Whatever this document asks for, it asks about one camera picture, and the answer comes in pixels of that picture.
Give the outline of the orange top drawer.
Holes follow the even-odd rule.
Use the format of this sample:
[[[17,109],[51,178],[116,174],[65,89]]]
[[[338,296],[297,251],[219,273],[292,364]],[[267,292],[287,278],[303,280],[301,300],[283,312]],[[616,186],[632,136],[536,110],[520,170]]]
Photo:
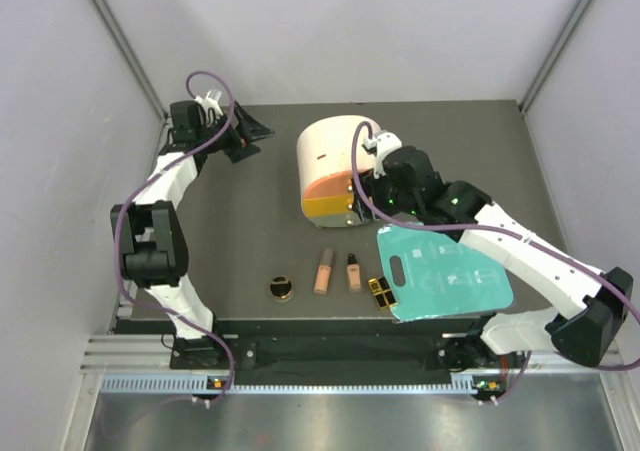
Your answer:
[[[352,174],[350,171],[339,171],[322,176],[308,184],[303,193],[303,199],[324,199],[342,196],[350,193]]]

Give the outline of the yellow drawer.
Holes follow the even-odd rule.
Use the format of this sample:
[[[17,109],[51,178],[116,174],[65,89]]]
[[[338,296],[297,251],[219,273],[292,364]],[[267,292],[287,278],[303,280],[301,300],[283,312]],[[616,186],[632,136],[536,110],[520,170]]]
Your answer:
[[[353,202],[352,194],[305,198],[302,201],[302,210],[307,218],[346,215],[352,211]]]

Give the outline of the white drawer organizer shell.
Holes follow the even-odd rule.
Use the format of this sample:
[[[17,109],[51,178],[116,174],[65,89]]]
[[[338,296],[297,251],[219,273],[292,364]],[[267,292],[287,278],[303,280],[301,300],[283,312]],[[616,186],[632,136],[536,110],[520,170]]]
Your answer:
[[[302,131],[296,145],[301,210],[304,189],[312,181],[339,171],[350,171],[352,174],[353,135],[356,127],[365,120],[364,116],[358,115],[333,116],[317,121]],[[354,197],[352,186],[349,190],[348,194]],[[318,227],[326,228],[358,226],[362,223],[355,211],[355,197],[352,211],[346,215],[307,219]]]

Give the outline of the foundation bottle black pump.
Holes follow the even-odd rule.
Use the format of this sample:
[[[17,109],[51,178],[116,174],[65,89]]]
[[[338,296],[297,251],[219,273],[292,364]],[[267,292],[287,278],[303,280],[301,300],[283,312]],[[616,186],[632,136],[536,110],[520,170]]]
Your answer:
[[[353,253],[348,254],[346,271],[349,290],[352,292],[359,292],[362,288],[361,271],[359,262]]]

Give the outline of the gold black eyeshadow palette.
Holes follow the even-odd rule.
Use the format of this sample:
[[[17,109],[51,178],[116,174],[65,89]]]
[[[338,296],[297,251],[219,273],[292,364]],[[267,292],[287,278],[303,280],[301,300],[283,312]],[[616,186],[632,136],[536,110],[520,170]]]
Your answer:
[[[397,299],[385,277],[371,278],[367,284],[379,310],[392,309],[397,305]]]

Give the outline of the peach concealer tube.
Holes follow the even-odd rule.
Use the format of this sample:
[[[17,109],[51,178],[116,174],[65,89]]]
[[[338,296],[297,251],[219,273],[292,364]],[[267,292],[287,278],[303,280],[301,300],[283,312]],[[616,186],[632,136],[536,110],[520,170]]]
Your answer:
[[[334,251],[332,249],[326,248],[323,250],[314,281],[314,293],[321,295],[327,294],[331,278],[333,258]]]

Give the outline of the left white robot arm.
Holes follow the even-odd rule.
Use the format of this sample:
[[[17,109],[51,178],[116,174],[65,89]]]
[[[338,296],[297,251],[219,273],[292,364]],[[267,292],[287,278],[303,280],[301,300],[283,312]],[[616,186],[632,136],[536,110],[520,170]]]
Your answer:
[[[239,104],[227,115],[211,97],[175,102],[170,117],[150,184],[129,206],[113,206],[112,232],[120,243],[121,277],[151,295],[174,325],[171,368],[212,369],[227,363],[227,345],[213,334],[215,314],[188,277],[189,251],[177,208],[210,155],[222,152],[237,163],[259,153],[258,141],[274,132]]]

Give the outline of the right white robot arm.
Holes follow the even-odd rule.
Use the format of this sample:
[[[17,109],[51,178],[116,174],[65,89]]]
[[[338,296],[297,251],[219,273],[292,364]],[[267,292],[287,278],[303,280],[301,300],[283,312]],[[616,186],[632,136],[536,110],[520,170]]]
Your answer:
[[[603,359],[628,315],[637,316],[634,279],[620,267],[603,271],[558,250],[466,181],[445,181],[427,154],[398,146],[375,161],[383,171],[350,171],[358,211],[397,227],[439,233],[515,275],[548,302],[539,311],[494,313],[472,328],[469,359],[487,367],[518,351],[553,351],[587,368],[612,371]]]

